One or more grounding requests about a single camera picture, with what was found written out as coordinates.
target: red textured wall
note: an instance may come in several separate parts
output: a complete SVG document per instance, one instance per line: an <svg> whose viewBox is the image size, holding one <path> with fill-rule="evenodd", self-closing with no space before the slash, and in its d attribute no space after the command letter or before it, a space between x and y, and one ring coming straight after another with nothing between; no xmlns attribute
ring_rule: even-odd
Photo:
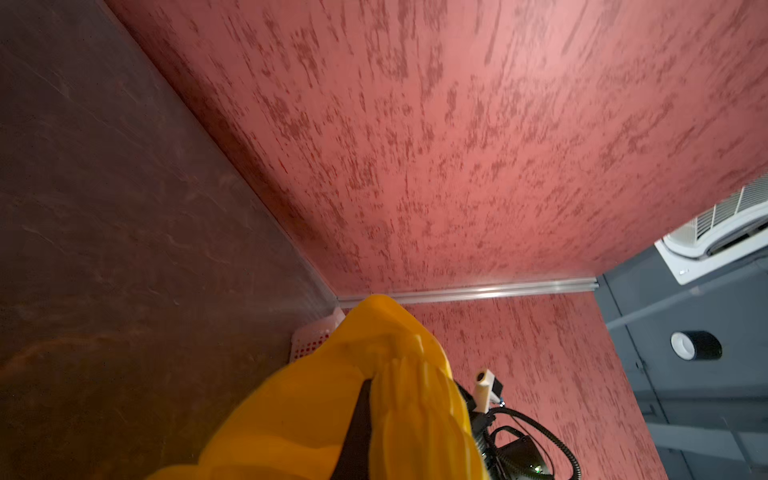
<svg viewBox="0 0 768 480"><path fill-rule="evenodd" d="M595 274L768 166L768 3L107 0L339 295Z"/></svg>
<svg viewBox="0 0 768 480"><path fill-rule="evenodd" d="M666 480L591 293L407 307L440 341L465 387L488 367L508 406L568 445L584 478ZM568 478L567 460L544 444Z"/></svg>

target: air conditioner unit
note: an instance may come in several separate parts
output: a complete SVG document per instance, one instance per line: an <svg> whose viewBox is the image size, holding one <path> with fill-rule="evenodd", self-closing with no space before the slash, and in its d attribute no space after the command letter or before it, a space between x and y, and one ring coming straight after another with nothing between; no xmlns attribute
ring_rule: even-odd
<svg viewBox="0 0 768 480"><path fill-rule="evenodd" d="M768 174L656 242L685 285L768 245Z"/></svg>

